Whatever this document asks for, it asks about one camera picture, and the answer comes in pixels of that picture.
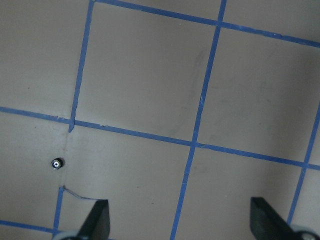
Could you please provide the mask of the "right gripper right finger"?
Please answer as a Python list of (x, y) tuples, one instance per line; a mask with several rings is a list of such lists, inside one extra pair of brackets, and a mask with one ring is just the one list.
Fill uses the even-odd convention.
[(249, 227), (256, 240), (300, 239), (263, 197), (250, 199)]

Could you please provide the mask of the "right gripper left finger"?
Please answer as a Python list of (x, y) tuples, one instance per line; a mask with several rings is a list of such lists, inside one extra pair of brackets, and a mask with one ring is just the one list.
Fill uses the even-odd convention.
[(109, 201), (97, 200), (76, 235), (77, 240), (108, 240), (111, 231)]

